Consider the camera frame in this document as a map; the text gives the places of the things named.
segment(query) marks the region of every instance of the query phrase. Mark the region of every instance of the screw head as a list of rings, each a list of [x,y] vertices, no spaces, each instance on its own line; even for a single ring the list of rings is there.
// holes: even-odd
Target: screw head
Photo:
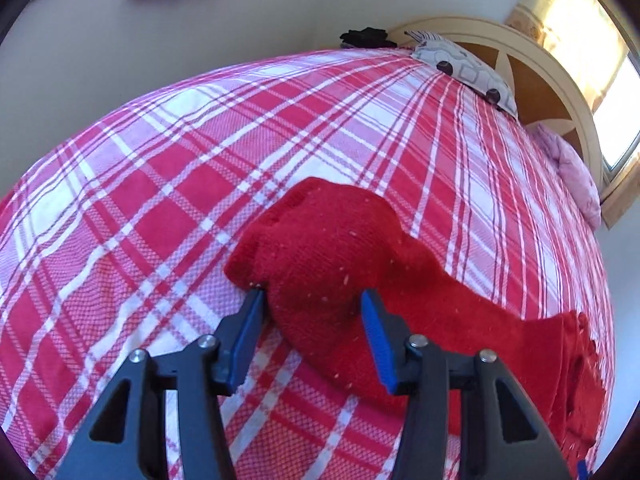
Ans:
[[[498,358],[498,354],[493,350],[485,348],[480,351],[480,360],[483,363],[495,363],[495,360]]]
[[[198,338],[198,346],[200,348],[211,348],[212,346],[215,346],[216,343],[217,343],[217,340],[213,334],[201,335]]]
[[[142,348],[136,348],[129,354],[129,361],[132,363],[141,363],[146,359],[146,352]]]
[[[409,345],[414,348],[424,348],[429,344],[429,340],[422,334],[411,334],[409,336]]]

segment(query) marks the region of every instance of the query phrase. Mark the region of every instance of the patterned pillow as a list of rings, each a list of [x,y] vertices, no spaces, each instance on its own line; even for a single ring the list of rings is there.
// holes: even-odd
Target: patterned pillow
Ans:
[[[487,63],[468,50],[434,32],[408,30],[406,35],[417,41],[412,57],[457,79],[478,92],[492,105],[518,118],[513,91]]]

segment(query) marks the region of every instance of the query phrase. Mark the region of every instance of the pink and white checkered fabric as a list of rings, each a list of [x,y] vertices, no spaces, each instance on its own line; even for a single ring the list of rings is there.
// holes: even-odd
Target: pink and white checkered fabric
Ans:
[[[311,175],[384,196],[447,272],[523,318],[586,312],[609,405],[600,251],[523,128],[409,52],[318,52],[130,102],[1,203],[0,420],[37,476],[52,478],[129,352],[181,349],[239,307],[226,258]],[[401,421],[334,388],[272,325],[221,401],[239,478],[384,479],[392,468]],[[458,451],[450,438],[446,478]],[[168,458],[180,478],[172,410]]]

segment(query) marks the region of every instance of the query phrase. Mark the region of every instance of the sheer curtain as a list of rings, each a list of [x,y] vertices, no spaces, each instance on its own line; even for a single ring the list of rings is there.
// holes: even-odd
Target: sheer curtain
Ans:
[[[595,111],[628,54],[598,0],[520,0],[507,25],[551,53]]]

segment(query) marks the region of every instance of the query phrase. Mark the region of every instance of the wooden headboard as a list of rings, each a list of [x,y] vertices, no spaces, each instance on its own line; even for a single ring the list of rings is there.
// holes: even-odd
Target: wooden headboard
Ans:
[[[593,115],[574,80],[551,54],[510,27],[477,18],[426,18],[395,28],[388,38],[399,46],[415,45],[406,30],[436,32],[494,67],[514,92],[520,122],[543,121],[561,134],[602,189],[602,152]]]

